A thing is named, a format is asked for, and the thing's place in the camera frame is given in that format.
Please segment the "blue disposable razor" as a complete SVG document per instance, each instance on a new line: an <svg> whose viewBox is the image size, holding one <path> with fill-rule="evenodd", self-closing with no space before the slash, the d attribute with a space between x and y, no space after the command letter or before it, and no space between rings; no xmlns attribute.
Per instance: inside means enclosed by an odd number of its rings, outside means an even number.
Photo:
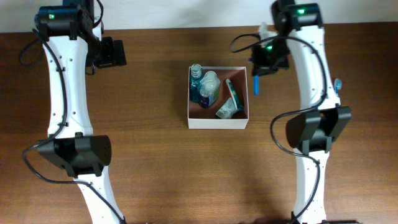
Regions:
<svg viewBox="0 0 398 224"><path fill-rule="evenodd" d="M259 76L258 75L254 76L253 84L254 84L254 94L259 95Z"/></svg>

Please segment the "teal mouthwash bottle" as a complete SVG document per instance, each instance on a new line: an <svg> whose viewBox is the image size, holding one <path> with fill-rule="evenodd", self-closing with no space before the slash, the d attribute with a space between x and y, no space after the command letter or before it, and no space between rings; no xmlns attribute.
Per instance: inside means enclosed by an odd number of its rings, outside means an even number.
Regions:
<svg viewBox="0 0 398 224"><path fill-rule="evenodd" d="M190 100L194 103L198 103L200 100L200 81L203 77L202 66L200 64L193 64L190 68Z"/></svg>

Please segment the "dark blue pump bottle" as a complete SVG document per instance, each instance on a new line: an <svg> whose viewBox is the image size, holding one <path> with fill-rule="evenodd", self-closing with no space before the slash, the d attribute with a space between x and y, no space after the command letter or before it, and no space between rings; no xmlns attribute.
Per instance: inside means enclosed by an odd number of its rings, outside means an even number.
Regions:
<svg viewBox="0 0 398 224"><path fill-rule="evenodd" d="M217 99L220 92L220 79L216 72L209 71L200 80L200 102L202 108L209 108Z"/></svg>

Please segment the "green white soap packet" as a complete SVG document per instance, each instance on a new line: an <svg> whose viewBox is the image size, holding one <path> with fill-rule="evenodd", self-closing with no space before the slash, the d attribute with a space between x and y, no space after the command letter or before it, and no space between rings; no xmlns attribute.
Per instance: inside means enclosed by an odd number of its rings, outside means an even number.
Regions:
<svg viewBox="0 0 398 224"><path fill-rule="evenodd" d="M238 112L238 109L232 98L229 98L225 104L216 112L217 117L221 119L231 119Z"/></svg>

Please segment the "green red toothpaste tube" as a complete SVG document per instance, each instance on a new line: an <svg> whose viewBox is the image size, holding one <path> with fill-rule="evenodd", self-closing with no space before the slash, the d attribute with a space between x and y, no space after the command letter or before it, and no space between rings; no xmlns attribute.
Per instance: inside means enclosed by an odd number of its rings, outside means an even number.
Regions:
<svg viewBox="0 0 398 224"><path fill-rule="evenodd" d="M232 82L231 82L231 80L229 78L226 79L226 85L228 87L228 91L229 91L229 94L231 95L231 98L233 100L235 108L238 111L243 111L244 110L244 106L241 104L241 102L239 100L239 97L238 97L238 95L236 93L236 90L234 89L233 84L232 84Z"/></svg>

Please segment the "blue white toothbrush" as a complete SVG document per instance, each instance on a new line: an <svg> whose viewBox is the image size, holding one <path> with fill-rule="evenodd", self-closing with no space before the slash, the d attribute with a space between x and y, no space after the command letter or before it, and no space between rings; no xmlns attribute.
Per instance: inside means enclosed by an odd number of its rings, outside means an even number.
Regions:
<svg viewBox="0 0 398 224"><path fill-rule="evenodd" d="M339 78L334 79L333 88L336 96L339 96L339 91L342 89L342 84L343 82Z"/></svg>

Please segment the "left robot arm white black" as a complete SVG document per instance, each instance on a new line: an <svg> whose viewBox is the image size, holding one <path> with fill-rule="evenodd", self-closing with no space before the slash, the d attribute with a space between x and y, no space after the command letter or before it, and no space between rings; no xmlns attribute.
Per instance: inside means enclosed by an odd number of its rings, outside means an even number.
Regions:
<svg viewBox="0 0 398 224"><path fill-rule="evenodd" d="M109 179L111 142L93 133L86 100L86 70L126 64L123 42L103 37L99 1L63 1L42 6L34 34L43 45L50 76L51 115L47 139L34 146L77 185L93 223L125 223Z"/></svg>

